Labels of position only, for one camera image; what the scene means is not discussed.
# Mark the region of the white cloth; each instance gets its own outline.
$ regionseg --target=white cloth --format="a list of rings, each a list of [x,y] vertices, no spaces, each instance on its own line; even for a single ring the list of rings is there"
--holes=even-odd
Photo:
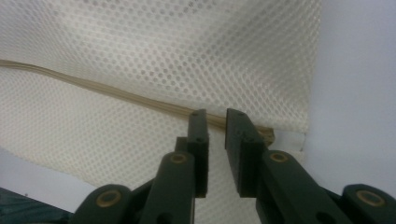
[[[319,12],[315,0],[2,1],[0,60],[305,133]],[[139,186],[187,133],[182,119],[32,72],[0,68],[0,83],[0,146],[96,186]],[[258,222],[223,140],[210,131],[196,223]]]

